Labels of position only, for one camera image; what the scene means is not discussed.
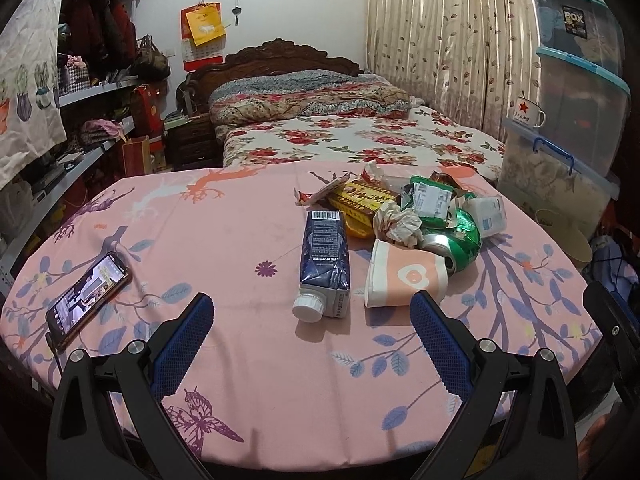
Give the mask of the beige trash bin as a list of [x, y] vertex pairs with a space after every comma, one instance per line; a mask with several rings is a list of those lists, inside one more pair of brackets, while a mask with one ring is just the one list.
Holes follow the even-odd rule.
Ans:
[[591, 262], [592, 249], [582, 231], [562, 214], [549, 209], [538, 209], [535, 221], [554, 239], [555, 243], [570, 258], [574, 267], [581, 271]]

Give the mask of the bottom clear storage box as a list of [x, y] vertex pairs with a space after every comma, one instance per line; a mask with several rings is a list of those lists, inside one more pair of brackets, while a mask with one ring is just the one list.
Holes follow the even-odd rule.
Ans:
[[497, 188], [526, 214], [539, 209], [562, 214], [585, 237], [592, 237], [617, 184], [597, 174], [537, 131], [512, 119], [506, 126], [506, 151]]

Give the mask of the carved dark wooden headboard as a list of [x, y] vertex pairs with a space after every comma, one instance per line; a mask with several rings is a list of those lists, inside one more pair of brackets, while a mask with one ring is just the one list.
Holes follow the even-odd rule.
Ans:
[[177, 110], [187, 115], [205, 114], [212, 92], [227, 82], [301, 70], [330, 70], [349, 76], [363, 73], [349, 58], [329, 56], [326, 51], [306, 44], [277, 38], [229, 54], [221, 64], [207, 63], [188, 73], [176, 90]]

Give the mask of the white tissue packet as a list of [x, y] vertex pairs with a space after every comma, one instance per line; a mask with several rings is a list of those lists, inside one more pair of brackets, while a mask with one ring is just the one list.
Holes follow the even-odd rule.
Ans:
[[481, 238], [506, 232], [506, 207], [500, 196], [472, 198], [466, 203]]

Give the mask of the hanging key ornament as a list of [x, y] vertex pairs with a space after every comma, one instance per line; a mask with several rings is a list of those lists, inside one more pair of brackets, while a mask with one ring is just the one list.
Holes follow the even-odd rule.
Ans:
[[242, 8], [240, 6], [240, 0], [234, 0], [234, 7], [232, 8], [232, 14], [234, 16], [235, 26], [239, 25], [239, 17], [241, 13], [242, 13]]

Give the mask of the green white snack packet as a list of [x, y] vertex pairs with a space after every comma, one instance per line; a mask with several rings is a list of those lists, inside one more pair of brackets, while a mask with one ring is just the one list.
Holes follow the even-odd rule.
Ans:
[[410, 210], [432, 229], [453, 229], [458, 225], [458, 210], [476, 195], [421, 176], [412, 176], [401, 191], [401, 210]]

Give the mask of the white enamel red star mug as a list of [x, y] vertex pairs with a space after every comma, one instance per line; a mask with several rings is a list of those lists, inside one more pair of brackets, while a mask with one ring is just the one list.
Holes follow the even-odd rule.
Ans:
[[540, 129], [546, 122], [546, 113], [533, 101], [519, 96], [515, 100], [512, 120], [532, 129]]

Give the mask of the red gift bag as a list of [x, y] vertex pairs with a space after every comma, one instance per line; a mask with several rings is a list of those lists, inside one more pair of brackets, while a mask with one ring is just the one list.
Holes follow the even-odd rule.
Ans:
[[163, 151], [164, 123], [157, 106], [157, 93], [149, 84], [139, 84], [131, 95], [131, 116], [134, 120], [134, 136], [147, 138], [152, 153]]

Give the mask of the clear storage box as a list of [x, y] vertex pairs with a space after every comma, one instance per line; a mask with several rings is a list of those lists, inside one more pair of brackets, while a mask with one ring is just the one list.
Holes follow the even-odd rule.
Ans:
[[628, 115], [630, 89], [622, 78], [579, 56], [537, 49], [540, 133], [601, 176], [611, 169]]
[[592, 237], [617, 184], [597, 174], [537, 131], [512, 119], [506, 126], [506, 151], [497, 188], [526, 214], [539, 209], [562, 214], [585, 237]]
[[624, 35], [601, 0], [534, 0], [543, 47], [569, 53], [622, 74]]

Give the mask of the crushed green can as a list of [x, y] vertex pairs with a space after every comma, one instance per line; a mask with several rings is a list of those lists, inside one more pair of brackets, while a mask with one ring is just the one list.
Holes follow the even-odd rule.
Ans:
[[430, 226], [423, 222], [423, 235], [420, 248], [445, 259], [445, 266], [449, 275], [456, 274], [468, 268], [476, 259], [482, 248], [480, 231], [471, 215], [457, 209], [454, 214], [455, 226]]

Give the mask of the floral bed sheet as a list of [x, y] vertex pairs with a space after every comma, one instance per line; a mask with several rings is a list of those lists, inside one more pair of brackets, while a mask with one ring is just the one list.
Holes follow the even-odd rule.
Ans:
[[493, 136], [418, 106], [406, 119], [329, 115], [234, 128], [224, 137], [222, 160], [226, 167], [310, 160], [463, 166], [494, 182], [505, 150]]

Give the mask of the folded patterned quilt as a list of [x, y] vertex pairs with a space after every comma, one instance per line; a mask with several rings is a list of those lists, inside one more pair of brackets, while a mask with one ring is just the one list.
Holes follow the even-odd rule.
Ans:
[[229, 128], [326, 115], [405, 119], [421, 103], [381, 76], [333, 70], [235, 79], [208, 100], [212, 123]]

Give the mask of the dark blue drink carton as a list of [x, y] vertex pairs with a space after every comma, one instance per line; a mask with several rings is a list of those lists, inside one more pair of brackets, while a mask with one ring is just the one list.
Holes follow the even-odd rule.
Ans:
[[336, 210], [309, 211], [292, 312], [299, 321], [318, 323], [322, 318], [344, 318], [349, 306], [350, 264], [344, 216]]

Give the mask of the dark wooden nightstand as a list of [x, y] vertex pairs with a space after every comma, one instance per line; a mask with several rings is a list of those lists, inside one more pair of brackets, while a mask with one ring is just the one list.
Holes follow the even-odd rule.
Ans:
[[164, 153], [173, 170], [222, 166], [222, 145], [207, 114], [169, 118], [164, 127]]

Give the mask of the white paper ball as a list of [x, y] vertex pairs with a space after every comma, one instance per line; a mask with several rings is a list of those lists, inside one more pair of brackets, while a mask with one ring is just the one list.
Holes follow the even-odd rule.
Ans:
[[423, 242], [422, 220], [411, 209], [402, 210], [391, 200], [375, 211], [372, 226], [374, 235], [390, 244], [413, 249]]

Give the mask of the middle clear storage box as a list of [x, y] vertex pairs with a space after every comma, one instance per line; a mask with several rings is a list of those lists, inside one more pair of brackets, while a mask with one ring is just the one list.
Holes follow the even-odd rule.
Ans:
[[601, 176], [611, 169], [628, 115], [630, 89], [622, 78], [579, 56], [537, 49], [540, 133]]

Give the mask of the red wall calendar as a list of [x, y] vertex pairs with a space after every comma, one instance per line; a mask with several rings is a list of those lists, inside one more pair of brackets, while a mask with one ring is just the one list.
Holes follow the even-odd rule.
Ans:
[[224, 37], [197, 46], [194, 44], [192, 32], [186, 19], [186, 14], [204, 6], [214, 6], [221, 12], [219, 2], [197, 3], [180, 11], [180, 34], [182, 65], [186, 72], [194, 72], [207, 64], [221, 64], [224, 62]]

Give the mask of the white printed hanging cloth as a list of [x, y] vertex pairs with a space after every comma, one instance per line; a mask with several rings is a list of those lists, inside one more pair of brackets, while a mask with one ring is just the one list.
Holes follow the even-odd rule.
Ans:
[[58, 109], [62, 0], [22, 0], [1, 32], [1, 184], [66, 140]]

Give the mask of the black smartphone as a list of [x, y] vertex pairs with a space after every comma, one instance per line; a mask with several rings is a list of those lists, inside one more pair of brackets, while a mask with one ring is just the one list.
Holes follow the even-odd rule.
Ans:
[[51, 348], [62, 351], [131, 282], [132, 274], [116, 252], [108, 252], [47, 310]]

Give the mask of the beige leaf pattern curtain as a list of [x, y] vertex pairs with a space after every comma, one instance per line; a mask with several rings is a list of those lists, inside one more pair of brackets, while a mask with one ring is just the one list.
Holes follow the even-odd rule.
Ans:
[[367, 66], [460, 125], [504, 140], [540, 90], [533, 0], [368, 0]]

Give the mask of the pink white paper cup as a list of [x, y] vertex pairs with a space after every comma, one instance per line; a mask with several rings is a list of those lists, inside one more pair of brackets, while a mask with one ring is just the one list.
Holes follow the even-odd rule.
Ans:
[[447, 288], [448, 272], [444, 257], [421, 249], [375, 241], [364, 285], [366, 308], [408, 307], [413, 295], [422, 290], [426, 290], [436, 302], [441, 302]]

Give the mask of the pink floral tablecloth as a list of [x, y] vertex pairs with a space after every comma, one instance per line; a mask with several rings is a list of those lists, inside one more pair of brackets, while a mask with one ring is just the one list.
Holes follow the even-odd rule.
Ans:
[[346, 318], [300, 322], [305, 209], [342, 162], [190, 170], [117, 181], [26, 261], [1, 311], [3, 342], [53, 388], [64, 356], [47, 344], [47, 310], [104, 252], [131, 283], [75, 344], [93, 356], [149, 338], [200, 292], [215, 323], [178, 391], [170, 419], [208, 462], [280, 471], [386, 462], [435, 445], [460, 408], [442, 385], [405, 306], [369, 309], [371, 246], [349, 245]]

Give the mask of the top clear storage box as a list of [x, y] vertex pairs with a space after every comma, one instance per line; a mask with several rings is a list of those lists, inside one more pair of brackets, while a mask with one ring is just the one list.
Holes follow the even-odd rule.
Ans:
[[569, 53], [622, 74], [624, 35], [601, 0], [534, 0], [543, 47]]

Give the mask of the yellow paper bag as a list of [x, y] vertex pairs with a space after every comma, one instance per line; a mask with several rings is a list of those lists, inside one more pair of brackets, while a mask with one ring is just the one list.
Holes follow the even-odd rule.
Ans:
[[201, 4], [196, 9], [186, 12], [186, 22], [197, 47], [222, 38], [226, 34], [215, 3]]

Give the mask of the red white wrapper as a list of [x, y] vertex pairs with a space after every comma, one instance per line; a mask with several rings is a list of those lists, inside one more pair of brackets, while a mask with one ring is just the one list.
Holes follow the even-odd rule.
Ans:
[[323, 203], [331, 193], [336, 192], [339, 188], [344, 188], [347, 183], [355, 181], [361, 181], [371, 188], [382, 188], [385, 192], [399, 195], [410, 180], [409, 177], [386, 174], [375, 162], [367, 162], [360, 174], [355, 174], [353, 171], [345, 171], [339, 176], [332, 172], [329, 178], [322, 177], [313, 171], [310, 174], [322, 183], [322, 187], [313, 193], [305, 193], [298, 188], [294, 188], [294, 200], [297, 206], [312, 206]]

